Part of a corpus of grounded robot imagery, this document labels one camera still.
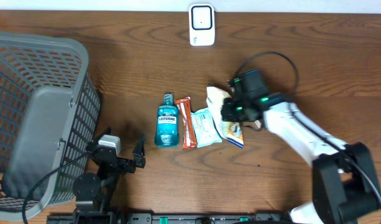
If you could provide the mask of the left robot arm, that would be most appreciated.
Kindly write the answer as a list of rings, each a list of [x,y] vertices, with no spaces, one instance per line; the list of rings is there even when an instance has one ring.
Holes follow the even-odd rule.
[[[73,183],[76,209],[74,223],[125,223],[126,216],[111,206],[119,179],[145,167],[145,136],[141,135],[132,152],[133,158],[119,157],[120,139],[103,134],[88,143],[86,150],[98,166],[96,173],[86,172]]]

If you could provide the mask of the teal Listerine mouthwash bottle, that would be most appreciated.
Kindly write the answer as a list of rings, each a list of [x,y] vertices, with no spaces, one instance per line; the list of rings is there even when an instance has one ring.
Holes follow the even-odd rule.
[[[157,147],[175,147],[179,142],[179,110],[174,103],[173,94],[164,94],[163,103],[157,110],[155,145]]]

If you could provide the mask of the yellow snack bag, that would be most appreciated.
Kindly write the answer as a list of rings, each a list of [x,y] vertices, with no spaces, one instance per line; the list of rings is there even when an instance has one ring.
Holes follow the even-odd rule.
[[[242,130],[239,123],[232,121],[224,121],[221,115],[224,100],[231,98],[230,94],[218,87],[208,85],[206,87],[207,99],[206,103],[212,114],[214,125],[219,135],[229,141],[231,144],[243,148],[244,140]]]

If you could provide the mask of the red snack bar wrapper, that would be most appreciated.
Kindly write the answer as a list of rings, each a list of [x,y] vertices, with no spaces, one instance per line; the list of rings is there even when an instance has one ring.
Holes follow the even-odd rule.
[[[186,96],[182,99],[175,101],[183,120],[184,136],[183,136],[183,150],[196,148],[198,143],[191,120],[191,97]]]

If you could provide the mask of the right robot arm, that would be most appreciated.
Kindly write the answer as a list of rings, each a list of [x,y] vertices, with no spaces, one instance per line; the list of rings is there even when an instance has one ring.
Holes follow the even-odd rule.
[[[357,223],[381,210],[381,190],[369,149],[348,144],[306,117],[283,93],[271,93],[259,70],[228,81],[224,121],[251,122],[277,135],[311,167],[312,200],[289,211],[293,223]]]

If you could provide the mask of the orange small box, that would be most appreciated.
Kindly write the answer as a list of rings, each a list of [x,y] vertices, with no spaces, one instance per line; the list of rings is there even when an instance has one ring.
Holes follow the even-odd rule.
[[[259,120],[254,121],[254,123],[255,123],[257,129],[261,129],[262,128],[262,123]]]

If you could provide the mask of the light blue wipes pack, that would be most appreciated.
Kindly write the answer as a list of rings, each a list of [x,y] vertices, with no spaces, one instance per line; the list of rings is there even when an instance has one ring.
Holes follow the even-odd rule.
[[[212,114],[208,108],[203,108],[192,113],[191,120],[198,148],[222,142],[215,128]]]

